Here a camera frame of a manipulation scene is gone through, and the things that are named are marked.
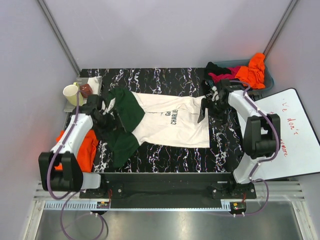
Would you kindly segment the white green Charlie Brown t-shirt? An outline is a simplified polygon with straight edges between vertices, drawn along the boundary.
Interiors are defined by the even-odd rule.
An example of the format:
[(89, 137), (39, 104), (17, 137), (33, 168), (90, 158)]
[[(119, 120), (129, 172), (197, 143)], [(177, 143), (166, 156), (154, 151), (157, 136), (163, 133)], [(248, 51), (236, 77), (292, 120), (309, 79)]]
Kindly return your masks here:
[(113, 167), (121, 168), (143, 144), (177, 148), (210, 147), (208, 115), (198, 123), (205, 96), (172, 96), (111, 89), (106, 100), (115, 98), (123, 129), (113, 131), (106, 141), (113, 153)]

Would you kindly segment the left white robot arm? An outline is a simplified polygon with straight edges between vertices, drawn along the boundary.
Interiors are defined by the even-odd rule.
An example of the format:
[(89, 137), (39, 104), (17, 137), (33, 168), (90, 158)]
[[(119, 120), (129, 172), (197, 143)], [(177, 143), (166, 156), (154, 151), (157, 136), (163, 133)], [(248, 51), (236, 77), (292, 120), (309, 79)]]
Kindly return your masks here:
[(108, 193), (108, 186), (102, 182), (100, 174), (81, 170), (77, 155), (90, 130), (98, 135), (111, 132), (117, 127), (112, 112), (115, 103), (114, 97), (106, 100), (93, 94), (85, 104), (73, 109), (70, 123), (58, 143), (38, 157), (41, 184), (45, 191), (90, 190), (97, 198), (103, 198)]

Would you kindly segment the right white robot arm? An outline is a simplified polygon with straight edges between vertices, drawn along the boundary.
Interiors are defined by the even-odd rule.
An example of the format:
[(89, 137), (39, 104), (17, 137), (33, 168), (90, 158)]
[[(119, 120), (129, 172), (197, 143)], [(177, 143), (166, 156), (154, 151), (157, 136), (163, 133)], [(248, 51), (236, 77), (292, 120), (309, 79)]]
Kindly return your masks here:
[(204, 81), (208, 96), (201, 100), (198, 123), (206, 115), (224, 121), (227, 109), (233, 108), (245, 120), (242, 137), (243, 157), (232, 172), (227, 185), (228, 195), (239, 198), (245, 189), (254, 183), (253, 175), (258, 167), (272, 161), (280, 150), (281, 118), (276, 113), (267, 113), (250, 98), (251, 85), (234, 79), (222, 79), (218, 83)]

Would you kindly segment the magenta garment in basket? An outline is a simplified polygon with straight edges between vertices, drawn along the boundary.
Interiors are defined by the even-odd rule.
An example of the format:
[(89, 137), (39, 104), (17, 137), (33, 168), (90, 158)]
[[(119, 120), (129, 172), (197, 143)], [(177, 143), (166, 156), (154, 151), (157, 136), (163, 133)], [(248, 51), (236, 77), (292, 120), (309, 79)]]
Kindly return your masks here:
[(213, 80), (215, 84), (217, 84), (220, 80), (235, 79), (240, 68), (241, 68), (240, 66), (226, 67), (226, 68), (220, 67), (209, 72), (208, 76)]

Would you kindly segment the black garment in basket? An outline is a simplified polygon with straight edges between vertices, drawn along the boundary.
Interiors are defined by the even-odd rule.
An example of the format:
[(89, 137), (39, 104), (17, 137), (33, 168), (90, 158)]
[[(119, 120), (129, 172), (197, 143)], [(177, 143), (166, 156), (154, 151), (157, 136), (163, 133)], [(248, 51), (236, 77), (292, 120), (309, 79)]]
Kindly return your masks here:
[(220, 67), (213, 62), (208, 62), (204, 68), (204, 79), (218, 82), (224, 75), (231, 75), (232, 71), (225, 67)]

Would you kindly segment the folded orange t-shirt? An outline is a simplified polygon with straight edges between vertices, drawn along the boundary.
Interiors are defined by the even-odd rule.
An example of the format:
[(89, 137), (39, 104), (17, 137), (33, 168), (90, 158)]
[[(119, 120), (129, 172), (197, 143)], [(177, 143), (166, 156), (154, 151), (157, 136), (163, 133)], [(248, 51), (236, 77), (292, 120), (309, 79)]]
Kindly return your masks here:
[(83, 139), (76, 157), (82, 172), (90, 173), (92, 171), (98, 143), (95, 132), (91, 129)]

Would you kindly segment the pale yellow mug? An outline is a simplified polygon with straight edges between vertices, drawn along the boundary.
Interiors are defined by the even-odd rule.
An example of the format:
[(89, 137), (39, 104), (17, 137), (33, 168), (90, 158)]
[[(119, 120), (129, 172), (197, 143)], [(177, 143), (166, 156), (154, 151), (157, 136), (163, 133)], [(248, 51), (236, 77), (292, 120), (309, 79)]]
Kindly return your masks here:
[(82, 106), (84, 104), (84, 100), (79, 90), (80, 90), (79, 84), (77, 82), (74, 82), (73, 84), (67, 85), (63, 89), (62, 93), (71, 105), (77, 106), (77, 103), (78, 103), (79, 106)]

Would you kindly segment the orange t-shirt in basket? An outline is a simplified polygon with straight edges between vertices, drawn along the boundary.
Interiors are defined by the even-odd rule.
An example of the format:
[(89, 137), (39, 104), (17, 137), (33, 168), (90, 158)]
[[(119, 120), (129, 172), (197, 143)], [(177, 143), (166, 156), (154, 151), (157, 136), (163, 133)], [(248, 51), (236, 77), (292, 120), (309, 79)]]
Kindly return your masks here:
[(256, 53), (249, 61), (248, 66), (241, 66), (236, 79), (242, 82), (249, 83), (252, 89), (260, 90), (266, 86), (265, 82), (265, 55), (263, 53)]

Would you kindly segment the teal laundry basket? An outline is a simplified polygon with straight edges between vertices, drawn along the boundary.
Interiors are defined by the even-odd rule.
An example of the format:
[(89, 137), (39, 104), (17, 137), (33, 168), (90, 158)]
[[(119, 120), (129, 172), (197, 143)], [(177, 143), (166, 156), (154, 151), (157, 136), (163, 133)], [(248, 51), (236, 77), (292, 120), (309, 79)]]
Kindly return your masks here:
[[(249, 64), (249, 60), (245, 59), (245, 60), (219, 61), (219, 62), (215, 62), (214, 64), (216, 64), (222, 68), (234, 68), (237, 66), (240, 66), (240, 67), (247, 66)], [(206, 80), (208, 80), (210, 82), (210, 84), (209, 84), (210, 86), (216, 85), (213, 80), (211, 80), (211, 79), (206, 79)], [(265, 71), (264, 71), (264, 85), (265, 85), (265, 88), (251, 89), (248, 91), (248, 94), (253, 95), (253, 96), (259, 96), (259, 95), (262, 95), (264, 92), (269, 91), (273, 88), (274, 79), (272, 78), (271, 74), (269, 73), (267, 67), (265, 67)]]

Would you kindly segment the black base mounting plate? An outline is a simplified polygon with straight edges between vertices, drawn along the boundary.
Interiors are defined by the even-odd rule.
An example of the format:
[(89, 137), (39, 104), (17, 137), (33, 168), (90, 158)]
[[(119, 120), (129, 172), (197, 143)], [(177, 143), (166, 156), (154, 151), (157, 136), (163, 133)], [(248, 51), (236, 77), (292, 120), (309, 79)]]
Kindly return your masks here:
[(101, 185), (81, 193), (84, 198), (122, 199), (135, 194), (203, 195), (215, 199), (253, 200), (257, 197), (252, 183), (238, 184), (230, 172), (194, 173), (102, 173)]

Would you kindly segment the whiteboard with red writing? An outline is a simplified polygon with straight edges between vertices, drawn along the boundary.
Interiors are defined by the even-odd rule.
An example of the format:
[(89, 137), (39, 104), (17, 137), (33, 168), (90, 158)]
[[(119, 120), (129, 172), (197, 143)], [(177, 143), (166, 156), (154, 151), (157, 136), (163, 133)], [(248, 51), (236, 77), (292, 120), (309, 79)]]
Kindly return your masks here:
[(298, 92), (289, 88), (256, 101), (268, 113), (280, 116), (280, 149), (262, 163), (252, 178), (273, 180), (320, 172), (320, 142)]

